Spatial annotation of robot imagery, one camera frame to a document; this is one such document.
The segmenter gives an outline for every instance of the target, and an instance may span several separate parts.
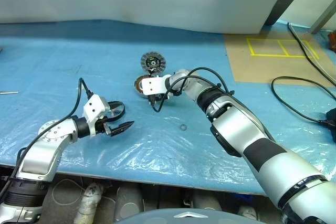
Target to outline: wrinkled plastic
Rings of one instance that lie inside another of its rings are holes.
[[[83,77],[94,93],[125,103],[126,113],[114,126],[135,123],[117,136],[100,134],[68,146],[60,172],[263,193],[244,160],[226,154],[204,113],[186,95],[166,101],[160,113],[137,95],[133,84],[143,74],[140,58],[153,50],[166,58],[165,73],[199,66],[218,71],[277,142],[328,179],[336,179],[336,144],[330,131],[290,112],[276,100],[269,84],[235,83],[223,35],[109,21],[11,24],[0,25],[0,46],[0,88],[19,91],[0,95],[1,164],[14,165],[18,150],[42,124],[72,109],[78,78]],[[199,73],[217,83],[211,74]],[[324,119],[335,107],[332,98],[315,87],[279,84],[276,89],[314,118]],[[83,93],[78,116],[86,100]],[[185,131],[181,124],[187,126]]]

